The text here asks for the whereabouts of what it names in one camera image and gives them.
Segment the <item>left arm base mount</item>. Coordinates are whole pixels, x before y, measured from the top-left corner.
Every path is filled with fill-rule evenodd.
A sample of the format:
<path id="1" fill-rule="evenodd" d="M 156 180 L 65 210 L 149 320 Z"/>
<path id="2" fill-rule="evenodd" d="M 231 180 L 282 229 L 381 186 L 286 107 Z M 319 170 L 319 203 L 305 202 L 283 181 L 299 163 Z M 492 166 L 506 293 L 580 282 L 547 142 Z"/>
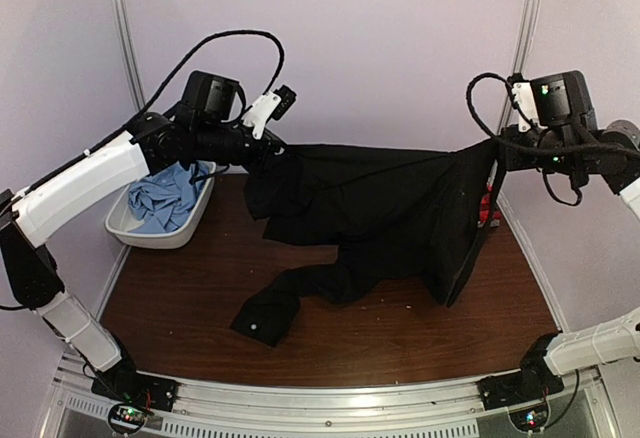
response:
<path id="1" fill-rule="evenodd" d="M 176 391 L 175 380 L 139 372 L 126 351 L 109 370 L 96 370 L 91 385 L 95 395 L 146 410 L 166 412 L 173 410 Z"/>

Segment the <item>white plastic basin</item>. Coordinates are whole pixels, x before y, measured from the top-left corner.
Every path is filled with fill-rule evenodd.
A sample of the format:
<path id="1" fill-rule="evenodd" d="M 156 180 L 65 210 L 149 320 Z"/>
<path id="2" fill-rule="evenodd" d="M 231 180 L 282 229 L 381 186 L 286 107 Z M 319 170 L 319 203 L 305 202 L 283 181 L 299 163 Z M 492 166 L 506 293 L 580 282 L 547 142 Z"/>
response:
<path id="1" fill-rule="evenodd" d="M 125 187 L 105 219 L 122 243 L 146 249 L 178 249 L 193 237 L 211 198 L 213 162 L 169 168 Z"/>

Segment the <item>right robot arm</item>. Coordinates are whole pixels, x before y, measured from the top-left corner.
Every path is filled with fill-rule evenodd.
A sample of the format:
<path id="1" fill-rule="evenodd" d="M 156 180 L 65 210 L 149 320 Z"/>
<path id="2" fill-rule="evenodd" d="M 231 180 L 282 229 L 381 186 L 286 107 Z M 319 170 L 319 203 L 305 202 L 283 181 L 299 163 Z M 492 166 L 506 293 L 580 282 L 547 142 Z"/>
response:
<path id="1" fill-rule="evenodd" d="M 599 128 L 584 75 L 568 71 L 527 80 L 507 80 L 509 99 L 519 114 L 515 125 L 504 127 L 500 138 L 507 170 L 536 169 L 543 177 L 568 177 L 582 201 L 582 189 L 592 175 L 601 177 L 610 191 L 633 213 L 639 212 L 639 129 L 627 120 Z M 551 382 L 594 365 L 639 355 L 639 311 L 633 309 L 574 332 L 538 339 L 513 377 L 519 398 L 535 398 Z"/>

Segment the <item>red black plaid shirt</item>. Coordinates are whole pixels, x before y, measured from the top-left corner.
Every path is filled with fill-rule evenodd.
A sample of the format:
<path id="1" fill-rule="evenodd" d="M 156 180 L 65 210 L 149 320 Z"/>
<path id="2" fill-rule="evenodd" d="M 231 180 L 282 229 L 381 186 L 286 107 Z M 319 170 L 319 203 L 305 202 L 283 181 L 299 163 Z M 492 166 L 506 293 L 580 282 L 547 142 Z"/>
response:
<path id="1" fill-rule="evenodd" d="M 478 227 L 489 225 L 492 228 L 498 227 L 502 221 L 502 213 L 498 205 L 491 198 L 492 186 L 487 185 L 479 208 Z"/>

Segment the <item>black long sleeve shirt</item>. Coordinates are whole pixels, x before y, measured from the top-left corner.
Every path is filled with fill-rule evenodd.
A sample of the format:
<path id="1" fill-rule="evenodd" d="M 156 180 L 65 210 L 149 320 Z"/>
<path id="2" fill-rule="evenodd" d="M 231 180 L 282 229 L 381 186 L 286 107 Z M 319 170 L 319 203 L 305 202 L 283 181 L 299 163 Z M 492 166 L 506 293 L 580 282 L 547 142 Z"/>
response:
<path id="1" fill-rule="evenodd" d="M 333 246 L 337 255 L 279 273 L 243 303 L 231 329 L 273 347 L 302 298 L 349 304 L 384 280 L 416 277 L 453 305 L 486 237 L 481 201 L 497 158 L 490 140 L 453 152 L 294 145 L 269 157 L 244 186 L 264 238 Z"/>

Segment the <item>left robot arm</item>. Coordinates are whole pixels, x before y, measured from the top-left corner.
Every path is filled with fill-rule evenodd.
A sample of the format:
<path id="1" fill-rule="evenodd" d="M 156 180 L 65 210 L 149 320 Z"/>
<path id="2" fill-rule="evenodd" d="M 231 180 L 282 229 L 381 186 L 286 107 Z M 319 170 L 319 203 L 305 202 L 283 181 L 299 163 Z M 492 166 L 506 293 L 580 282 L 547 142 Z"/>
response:
<path id="1" fill-rule="evenodd" d="M 286 85 L 269 88 L 231 119 L 233 101 L 242 95 L 237 81 L 194 71 L 169 110 L 140 112 L 49 177 L 1 194 L 1 256 L 16 307 L 43 318 L 105 374 L 106 387 L 123 402 L 143 394 L 143 379 L 128 368 L 123 345 L 66 290 L 46 243 L 111 193 L 174 164 L 188 168 L 202 160 L 250 168 L 282 151 L 266 126 L 284 116 L 296 93 Z"/>

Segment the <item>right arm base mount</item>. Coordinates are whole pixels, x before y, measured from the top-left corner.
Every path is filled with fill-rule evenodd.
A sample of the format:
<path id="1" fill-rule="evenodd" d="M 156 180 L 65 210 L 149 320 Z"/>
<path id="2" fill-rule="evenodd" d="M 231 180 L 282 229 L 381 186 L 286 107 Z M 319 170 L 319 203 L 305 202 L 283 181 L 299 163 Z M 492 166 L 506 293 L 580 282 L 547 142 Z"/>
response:
<path id="1" fill-rule="evenodd" d="M 544 361 L 547 348 L 556 336 L 557 333 L 552 333 L 539 337 L 521 359 L 517 371 L 487 376 L 477 382 L 486 411 L 542 400 L 564 390 L 562 378 Z"/>

